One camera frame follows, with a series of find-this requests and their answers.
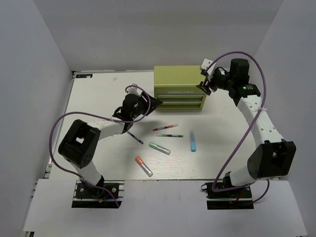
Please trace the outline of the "green metal drawer toolbox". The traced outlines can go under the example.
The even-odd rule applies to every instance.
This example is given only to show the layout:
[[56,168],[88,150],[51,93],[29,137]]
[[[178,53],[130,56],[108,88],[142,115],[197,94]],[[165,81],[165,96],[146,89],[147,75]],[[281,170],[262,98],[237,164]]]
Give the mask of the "green metal drawer toolbox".
[[201,110],[206,94],[197,88],[204,80],[199,66],[154,66],[154,97],[161,111]]

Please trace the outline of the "blue highlighter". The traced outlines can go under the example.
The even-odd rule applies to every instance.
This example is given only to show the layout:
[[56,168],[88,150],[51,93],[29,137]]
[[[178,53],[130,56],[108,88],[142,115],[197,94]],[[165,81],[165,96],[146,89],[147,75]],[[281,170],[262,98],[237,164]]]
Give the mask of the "blue highlighter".
[[190,131],[190,148],[192,152],[195,152],[197,147],[196,147],[196,139],[195,139],[195,133],[193,130]]

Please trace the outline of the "orange cap highlighter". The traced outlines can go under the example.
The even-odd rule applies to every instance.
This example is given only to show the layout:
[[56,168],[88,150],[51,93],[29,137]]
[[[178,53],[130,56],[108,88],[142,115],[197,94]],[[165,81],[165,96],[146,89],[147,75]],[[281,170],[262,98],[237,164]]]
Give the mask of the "orange cap highlighter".
[[148,168],[148,166],[143,162],[143,160],[139,156],[135,158],[135,161],[143,169],[143,171],[147,174],[148,177],[153,176],[153,172]]

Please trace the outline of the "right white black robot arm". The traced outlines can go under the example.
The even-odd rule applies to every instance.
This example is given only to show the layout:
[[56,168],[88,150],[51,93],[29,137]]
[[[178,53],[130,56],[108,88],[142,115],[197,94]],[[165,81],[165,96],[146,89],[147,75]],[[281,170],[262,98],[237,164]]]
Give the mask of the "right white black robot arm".
[[227,91],[246,119],[256,145],[245,166],[226,173],[223,192],[234,197],[242,187],[256,180],[287,176],[296,153],[296,145],[292,141],[286,141],[273,125],[262,104],[264,100],[258,87],[249,82],[248,60],[231,60],[230,70],[224,75],[215,68],[213,61],[204,59],[200,71],[205,80],[197,87],[207,95],[217,89]]

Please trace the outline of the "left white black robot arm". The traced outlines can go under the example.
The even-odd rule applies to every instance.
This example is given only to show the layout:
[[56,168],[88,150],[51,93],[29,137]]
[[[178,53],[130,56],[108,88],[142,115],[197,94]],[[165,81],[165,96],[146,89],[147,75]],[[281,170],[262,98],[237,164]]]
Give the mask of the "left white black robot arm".
[[77,119],[72,123],[59,145],[58,153],[75,168],[93,197],[99,197],[104,192],[104,178],[92,161],[98,142],[126,133],[139,116],[149,115],[162,104],[161,100],[147,96],[144,92],[131,92],[114,111],[113,117],[118,119],[118,122],[104,119],[86,123]]

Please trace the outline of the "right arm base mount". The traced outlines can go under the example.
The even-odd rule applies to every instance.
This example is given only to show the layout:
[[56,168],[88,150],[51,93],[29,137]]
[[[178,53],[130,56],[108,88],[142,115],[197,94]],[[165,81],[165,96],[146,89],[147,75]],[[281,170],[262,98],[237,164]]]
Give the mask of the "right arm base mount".
[[249,187],[228,192],[212,191],[212,182],[201,185],[206,193],[208,210],[247,210],[253,209],[252,193]]

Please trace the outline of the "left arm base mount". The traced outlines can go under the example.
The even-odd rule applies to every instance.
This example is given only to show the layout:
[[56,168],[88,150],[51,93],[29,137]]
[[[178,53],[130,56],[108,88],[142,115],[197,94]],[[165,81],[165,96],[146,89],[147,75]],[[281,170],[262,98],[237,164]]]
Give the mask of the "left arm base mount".
[[87,186],[82,181],[77,181],[73,195],[72,208],[117,209],[123,201],[124,181],[105,181],[104,190]]

